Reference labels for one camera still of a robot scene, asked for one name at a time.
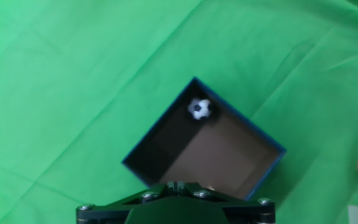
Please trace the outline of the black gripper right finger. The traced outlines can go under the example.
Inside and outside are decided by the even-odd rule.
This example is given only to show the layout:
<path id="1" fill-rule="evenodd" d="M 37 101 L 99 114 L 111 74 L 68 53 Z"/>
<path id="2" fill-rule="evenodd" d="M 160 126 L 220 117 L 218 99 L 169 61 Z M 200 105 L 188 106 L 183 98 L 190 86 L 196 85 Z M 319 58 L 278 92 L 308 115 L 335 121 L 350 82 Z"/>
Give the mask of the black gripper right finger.
<path id="1" fill-rule="evenodd" d="M 189 197 L 196 202 L 214 205 L 225 215 L 229 223 L 275 223 L 275 202 L 269 198 L 245 201 L 202 187 L 197 182 L 177 182 L 177 195 Z"/>

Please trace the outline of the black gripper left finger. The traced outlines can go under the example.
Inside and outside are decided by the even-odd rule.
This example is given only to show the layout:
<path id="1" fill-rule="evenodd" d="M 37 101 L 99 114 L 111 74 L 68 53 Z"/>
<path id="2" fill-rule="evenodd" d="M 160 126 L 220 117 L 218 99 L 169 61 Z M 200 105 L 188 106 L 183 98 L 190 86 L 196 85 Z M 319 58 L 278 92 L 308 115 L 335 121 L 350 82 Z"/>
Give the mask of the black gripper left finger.
<path id="1" fill-rule="evenodd" d="M 175 182 L 168 182 L 155 184 L 108 205 L 83 204 L 76 208 L 76 224 L 125 223 L 132 209 L 174 195 Z"/>

